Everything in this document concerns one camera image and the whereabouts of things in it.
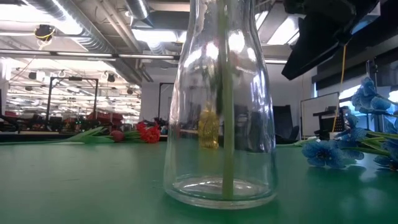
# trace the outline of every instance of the table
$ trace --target table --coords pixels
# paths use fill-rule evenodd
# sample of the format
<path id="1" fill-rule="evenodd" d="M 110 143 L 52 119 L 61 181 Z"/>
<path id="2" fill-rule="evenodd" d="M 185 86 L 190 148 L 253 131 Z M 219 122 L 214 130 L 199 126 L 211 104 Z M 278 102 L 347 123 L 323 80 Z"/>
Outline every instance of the table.
<path id="1" fill-rule="evenodd" d="M 0 147 L 0 223 L 394 223 L 398 174 L 366 155 L 345 170 L 278 149 L 279 194 L 248 210 L 209 210 L 162 188 L 166 143 Z"/>

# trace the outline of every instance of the green table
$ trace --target green table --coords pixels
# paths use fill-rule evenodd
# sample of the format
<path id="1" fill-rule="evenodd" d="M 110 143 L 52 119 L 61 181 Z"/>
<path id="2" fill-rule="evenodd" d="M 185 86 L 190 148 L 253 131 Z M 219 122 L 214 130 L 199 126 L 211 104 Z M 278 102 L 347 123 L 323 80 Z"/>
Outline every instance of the green table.
<path id="1" fill-rule="evenodd" d="M 345 170 L 278 149 L 279 194 L 248 210 L 180 203 L 162 188 L 166 143 L 0 147 L 0 223 L 396 223 L 398 174 L 366 155 Z"/>

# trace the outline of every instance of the yellow object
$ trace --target yellow object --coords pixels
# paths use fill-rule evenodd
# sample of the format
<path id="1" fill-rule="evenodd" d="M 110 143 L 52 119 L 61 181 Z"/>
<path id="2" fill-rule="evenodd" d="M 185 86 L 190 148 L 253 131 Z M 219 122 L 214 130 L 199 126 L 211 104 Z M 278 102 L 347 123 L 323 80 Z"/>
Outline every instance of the yellow object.
<path id="1" fill-rule="evenodd" d="M 200 147 L 207 149 L 218 148 L 218 129 L 220 120 L 217 114 L 209 108 L 200 113 L 198 135 Z"/>
<path id="2" fill-rule="evenodd" d="M 344 45 L 344 52 L 343 52 L 343 68 L 341 69 L 341 81 L 340 81 L 340 92 L 342 91 L 343 87 L 343 80 L 344 80 L 344 72 L 346 70 L 346 53 L 347 53 L 347 45 Z M 336 113 L 335 113 L 335 120 L 333 121 L 333 129 L 332 132 L 335 132 L 335 127 L 336 127 L 336 120 L 337 120 L 337 114 L 338 114 L 338 108 L 340 105 L 339 99 L 337 99 L 337 107 L 336 107 Z"/>

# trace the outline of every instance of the clear glass vase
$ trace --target clear glass vase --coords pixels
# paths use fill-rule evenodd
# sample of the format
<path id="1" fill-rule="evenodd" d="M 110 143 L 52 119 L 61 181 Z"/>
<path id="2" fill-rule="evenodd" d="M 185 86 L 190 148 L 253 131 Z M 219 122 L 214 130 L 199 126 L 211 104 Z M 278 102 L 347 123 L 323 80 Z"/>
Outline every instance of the clear glass vase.
<path id="1" fill-rule="evenodd" d="M 275 197 L 269 81 L 252 0 L 191 0 L 170 109 L 166 192 L 239 209 Z"/>

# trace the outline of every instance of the bottle base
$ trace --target bottle base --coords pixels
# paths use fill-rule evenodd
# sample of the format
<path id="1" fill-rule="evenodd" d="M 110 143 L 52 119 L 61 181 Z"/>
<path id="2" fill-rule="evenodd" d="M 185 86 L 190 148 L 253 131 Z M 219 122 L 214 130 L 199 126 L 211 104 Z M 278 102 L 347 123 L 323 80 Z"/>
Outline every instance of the bottle base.
<path id="1" fill-rule="evenodd" d="M 253 208 L 264 205 L 276 196 L 275 193 L 267 191 L 264 185 L 257 185 L 243 180 L 234 180 L 234 194 L 240 197 L 237 200 L 222 199 L 222 178 L 221 177 L 202 177 L 187 178 L 173 184 L 174 189 L 167 189 L 166 192 L 173 198 L 190 205 L 213 208 L 236 210 Z M 262 197 L 253 197 L 255 195 L 263 195 Z"/>

